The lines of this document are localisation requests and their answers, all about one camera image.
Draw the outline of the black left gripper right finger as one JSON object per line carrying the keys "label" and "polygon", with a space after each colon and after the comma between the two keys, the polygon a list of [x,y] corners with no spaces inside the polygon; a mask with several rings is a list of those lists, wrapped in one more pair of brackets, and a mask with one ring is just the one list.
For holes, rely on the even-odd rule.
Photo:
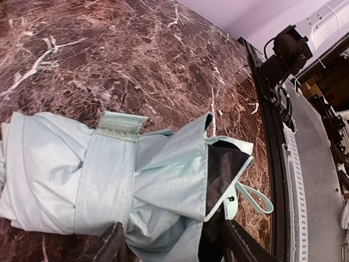
{"label": "black left gripper right finger", "polygon": [[235,220],[225,220],[223,245],[224,261],[279,262]]}

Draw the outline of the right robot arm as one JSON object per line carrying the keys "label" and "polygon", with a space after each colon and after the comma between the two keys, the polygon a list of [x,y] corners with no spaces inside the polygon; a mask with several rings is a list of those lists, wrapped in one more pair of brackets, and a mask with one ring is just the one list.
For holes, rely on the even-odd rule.
{"label": "right robot arm", "polygon": [[332,35],[348,24],[348,1],[329,1],[295,25],[289,25],[273,39],[274,54],[260,72],[269,86],[297,75],[313,53]]}

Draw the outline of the black curved front rail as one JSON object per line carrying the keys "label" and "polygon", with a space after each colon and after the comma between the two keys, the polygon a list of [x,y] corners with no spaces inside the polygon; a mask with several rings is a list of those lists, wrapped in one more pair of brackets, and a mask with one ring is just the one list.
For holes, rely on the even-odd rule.
{"label": "black curved front rail", "polygon": [[262,62],[258,58],[258,50],[242,37],[238,42],[246,48],[264,127],[270,196],[274,205],[270,228],[270,252],[279,261],[289,261],[291,255],[290,203],[282,147],[285,142],[282,122],[272,101],[275,95],[269,87],[269,82],[260,72],[259,67]]}

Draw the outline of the mint green folding umbrella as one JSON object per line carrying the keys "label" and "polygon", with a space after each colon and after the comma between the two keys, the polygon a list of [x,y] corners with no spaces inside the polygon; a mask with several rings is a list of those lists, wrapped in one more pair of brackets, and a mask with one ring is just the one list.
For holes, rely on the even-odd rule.
{"label": "mint green folding umbrella", "polygon": [[142,261],[220,261],[218,220],[242,194],[259,213],[271,201],[239,178],[252,143],[207,136],[211,113],[179,131],[141,134],[144,116],[105,112],[97,128],[49,112],[15,112],[1,125],[1,217],[26,231],[100,235],[123,225]]}

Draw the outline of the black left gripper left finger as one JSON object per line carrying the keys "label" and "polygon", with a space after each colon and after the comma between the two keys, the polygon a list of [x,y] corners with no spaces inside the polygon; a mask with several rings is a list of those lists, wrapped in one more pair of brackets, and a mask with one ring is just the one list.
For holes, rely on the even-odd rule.
{"label": "black left gripper left finger", "polygon": [[99,237],[92,261],[124,261],[125,235],[120,222],[112,223]]}

